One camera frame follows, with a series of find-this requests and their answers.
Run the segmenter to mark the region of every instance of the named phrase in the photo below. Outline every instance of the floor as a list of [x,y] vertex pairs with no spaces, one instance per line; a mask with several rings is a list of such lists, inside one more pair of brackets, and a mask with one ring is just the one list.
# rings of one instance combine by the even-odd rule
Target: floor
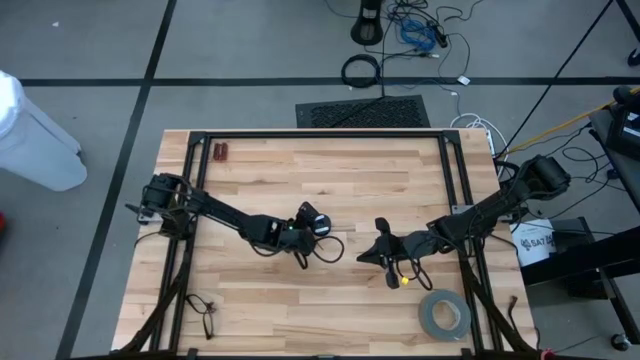
[[[428,11],[444,3],[468,11],[472,2],[434,0]],[[512,136],[607,3],[492,0],[478,4],[471,20],[448,22],[446,31],[463,34],[472,49],[465,74],[471,84],[448,87],[458,92],[461,111],[480,114]],[[338,13],[357,12],[357,1],[331,4]],[[640,17],[640,3],[629,5]],[[297,103],[379,96],[375,87],[340,84],[343,62],[362,52],[349,38],[352,23],[323,0],[2,1],[0,33],[11,36],[0,38],[0,69],[23,80],[33,102],[82,144],[89,176],[76,189],[53,193],[0,172],[0,183],[12,189],[0,193],[9,221],[0,238],[0,359],[51,359],[61,339],[58,354],[110,350],[138,233],[124,204],[139,200],[164,129],[293,128]],[[405,49],[387,41],[385,51]],[[609,101],[617,80],[607,76],[640,84],[640,68],[626,65],[636,46],[613,3],[560,73],[563,85],[551,87],[514,143]],[[457,77],[466,56],[454,38],[443,75]],[[385,75],[394,78],[390,84],[437,77],[441,60],[397,60]],[[387,93],[422,95],[433,127],[447,127],[456,116],[457,97],[431,82],[388,86]],[[588,135],[572,144],[602,153]],[[592,171],[590,163],[559,161],[574,176]],[[561,197],[531,205],[555,214],[595,188],[575,181]],[[577,216],[593,230],[612,232],[640,220],[626,194],[612,188],[562,218]],[[87,265],[89,256],[99,262]],[[72,309],[78,285],[91,280],[90,293],[81,292]],[[638,279],[619,283],[640,319]],[[554,285],[528,292],[542,347],[558,350],[597,336],[563,354],[639,357],[640,347],[621,353],[609,346],[621,327],[607,302],[571,300]],[[70,313],[75,342],[69,341],[73,331],[63,339]]]

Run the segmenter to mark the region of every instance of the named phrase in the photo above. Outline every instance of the roll of tape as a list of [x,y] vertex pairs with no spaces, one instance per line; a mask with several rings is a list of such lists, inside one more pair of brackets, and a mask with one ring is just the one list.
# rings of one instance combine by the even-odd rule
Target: roll of tape
[[[433,317],[433,308],[438,303],[449,306],[455,317],[453,326],[449,329],[441,328]],[[418,309],[420,326],[427,334],[442,341],[457,341],[469,333],[471,327],[471,311],[469,306],[458,294],[449,290],[434,290],[425,296]]]

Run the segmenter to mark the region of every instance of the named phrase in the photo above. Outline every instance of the wooden table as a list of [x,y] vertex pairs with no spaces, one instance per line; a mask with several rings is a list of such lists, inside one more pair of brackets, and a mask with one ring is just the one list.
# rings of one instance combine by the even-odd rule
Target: wooden table
[[[188,136],[188,130],[165,132],[156,173],[181,174]],[[461,130],[460,136],[473,198],[478,202],[498,189],[489,147],[481,130]],[[229,146],[226,162],[213,162],[209,157],[204,188],[210,195],[250,214],[285,219],[294,216],[303,201],[309,201],[332,218],[332,235],[345,242],[346,251],[336,264],[311,256],[309,268],[302,270],[292,255],[259,257],[234,231],[201,219],[188,292],[216,302],[216,337],[205,339],[201,315],[187,307],[181,353],[195,347],[199,354],[459,355],[460,348],[473,348],[470,335],[458,342],[441,342],[422,331],[416,305],[427,292],[417,281],[391,290],[382,269],[355,260],[379,235],[374,226],[376,217],[387,218],[396,235],[405,235],[449,214],[436,140],[225,142]],[[449,151],[449,158],[461,199],[453,151]],[[197,168],[196,161],[192,179]],[[143,227],[140,235],[155,230],[157,227]],[[511,239],[506,227],[499,227],[496,234]],[[166,238],[150,236],[137,246],[113,348],[126,344],[153,310],[167,243]],[[323,249],[329,258],[337,246],[327,242]],[[513,248],[489,237],[485,255],[496,304],[506,315],[510,296],[518,297],[513,312],[516,324],[525,340],[535,345],[533,320]],[[455,252],[423,258],[423,266],[435,288],[464,296]],[[491,348],[479,302],[478,309],[484,345]],[[172,312],[170,309],[165,317],[161,348],[168,343]],[[445,308],[437,309],[436,316],[450,321]]]

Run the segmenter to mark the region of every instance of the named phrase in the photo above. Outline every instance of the white container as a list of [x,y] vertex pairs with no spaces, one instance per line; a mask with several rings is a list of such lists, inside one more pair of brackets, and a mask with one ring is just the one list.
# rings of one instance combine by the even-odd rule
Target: white container
[[27,99],[16,78],[0,71],[0,167],[65,191],[87,178],[80,150],[73,137]]

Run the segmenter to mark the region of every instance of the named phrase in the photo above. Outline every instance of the black floor stripe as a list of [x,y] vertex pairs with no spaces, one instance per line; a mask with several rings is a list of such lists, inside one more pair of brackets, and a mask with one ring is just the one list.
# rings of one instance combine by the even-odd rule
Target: black floor stripe
[[177,0],[168,0],[167,2],[160,30],[158,30],[158,35],[156,37],[155,44],[153,45],[153,51],[151,52],[147,71],[145,72],[144,81],[140,88],[140,92],[138,93],[138,98],[129,120],[129,127],[127,128],[127,133],[125,134],[122,147],[120,148],[120,154],[118,155],[118,161],[116,162],[116,167],[111,177],[111,183],[109,184],[109,190],[107,191],[104,207],[100,214],[100,220],[98,221],[98,226],[93,237],[93,242],[91,243],[91,248],[89,249],[89,255],[82,271],[76,296],[73,299],[71,311],[67,318],[62,339],[60,340],[60,345],[56,353],[57,360],[68,359],[71,357],[76,338],[78,337],[78,331],[80,330],[82,318],[87,308],[93,281],[95,280],[98,264],[100,263],[100,257],[102,256],[104,244],[107,239],[109,226],[111,225],[113,213],[118,201],[118,195],[122,188],[122,181],[124,180],[124,175],[127,171],[133,144],[135,143],[144,108],[146,106],[147,99],[149,98],[149,91],[151,90],[150,80],[153,79],[158,66],[158,61],[167,37],[169,25],[171,24],[171,17],[173,16],[176,1]]
[[142,86],[144,79],[20,79],[22,86],[33,87],[109,87]]
[[[473,85],[553,85],[553,86],[599,86],[599,85],[638,85],[640,77],[470,77]],[[21,79],[25,87],[110,87],[142,86],[145,79]],[[386,77],[388,84],[400,85],[459,85],[456,78],[438,77]],[[155,78],[151,87],[242,87],[242,86],[326,86],[343,85],[339,77],[291,77],[291,78]]]

